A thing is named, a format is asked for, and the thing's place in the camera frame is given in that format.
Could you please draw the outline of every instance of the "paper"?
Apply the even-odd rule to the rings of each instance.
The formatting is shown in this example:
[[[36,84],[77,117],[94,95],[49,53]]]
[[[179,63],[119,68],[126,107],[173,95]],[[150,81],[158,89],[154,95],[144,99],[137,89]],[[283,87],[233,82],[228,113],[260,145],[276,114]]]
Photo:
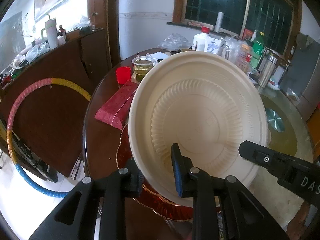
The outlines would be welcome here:
[[[164,53],[162,53],[160,51],[157,52],[157,53],[151,54],[151,55],[155,60],[157,60],[157,59],[165,59],[165,58],[169,57],[167,54],[164,54]]]

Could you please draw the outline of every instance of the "white paper plate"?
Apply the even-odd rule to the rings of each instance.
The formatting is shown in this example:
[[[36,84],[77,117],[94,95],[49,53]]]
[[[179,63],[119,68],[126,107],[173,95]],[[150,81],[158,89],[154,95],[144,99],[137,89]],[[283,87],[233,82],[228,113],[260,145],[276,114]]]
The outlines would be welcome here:
[[[150,185],[167,199],[192,206],[176,192],[170,149],[212,176],[236,176],[245,186],[258,167],[239,156],[241,142],[267,144],[261,98],[245,74],[214,54],[187,51],[153,67],[140,83],[129,114],[134,159]]]

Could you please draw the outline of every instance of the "window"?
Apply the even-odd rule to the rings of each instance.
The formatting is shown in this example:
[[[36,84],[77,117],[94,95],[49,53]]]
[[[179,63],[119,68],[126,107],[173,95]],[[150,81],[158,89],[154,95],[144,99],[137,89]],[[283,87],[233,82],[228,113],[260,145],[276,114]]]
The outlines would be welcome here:
[[[244,29],[263,32],[265,45],[285,55],[300,30],[299,6],[299,0],[175,0],[173,22],[213,29],[221,11],[221,32],[238,37]]]
[[[250,0],[246,29],[264,33],[265,46],[283,54],[293,7],[284,0]]]
[[[223,12],[221,28],[240,33],[247,0],[187,0],[186,20],[215,25],[218,12]]]

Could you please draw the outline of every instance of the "wooden counter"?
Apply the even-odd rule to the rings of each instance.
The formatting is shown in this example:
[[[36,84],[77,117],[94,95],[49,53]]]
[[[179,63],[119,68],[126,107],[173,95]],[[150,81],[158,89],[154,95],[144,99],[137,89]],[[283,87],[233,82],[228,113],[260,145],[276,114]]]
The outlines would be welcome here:
[[[105,31],[99,30],[42,55],[5,90],[0,113],[7,121],[18,95],[44,78],[70,80],[92,94],[108,72]],[[13,131],[43,161],[65,176],[81,154],[82,127],[88,101],[76,91],[58,85],[30,94],[19,107]]]

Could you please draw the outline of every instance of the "window frame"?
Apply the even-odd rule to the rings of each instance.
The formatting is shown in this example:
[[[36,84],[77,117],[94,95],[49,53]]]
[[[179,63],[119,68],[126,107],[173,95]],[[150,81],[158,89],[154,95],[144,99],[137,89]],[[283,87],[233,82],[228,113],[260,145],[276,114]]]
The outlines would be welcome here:
[[[301,0],[296,0],[294,3],[290,0],[284,0],[284,1],[292,7],[292,17],[291,17],[290,30],[289,30],[289,35],[288,35],[286,46],[284,47],[284,53],[283,53],[283,56],[285,58],[288,58],[290,55],[291,48],[292,48],[292,46],[294,46],[295,36],[300,32],[302,5],[301,5]],[[237,37],[242,37],[243,33],[244,33],[245,26],[246,26],[247,18],[248,18],[249,5],[250,5],[250,0],[247,0],[246,7],[245,7],[245,13],[244,13],[244,19],[242,22],[242,28],[241,28],[240,34],[233,33],[229,30],[222,29],[222,28],[220,30],[224,33],[231,35],[231,36],[236,35]],[[186,9],[187,9],[187,0],[175,0],[172,22],[179,23],[179,24],[183,23],[186,25],[189,22],[193,22],[195,24],[201,24],[201,25],[206,26],[210,29],[214,29],[214,25],[198,22],[195,20],[185,19]]]

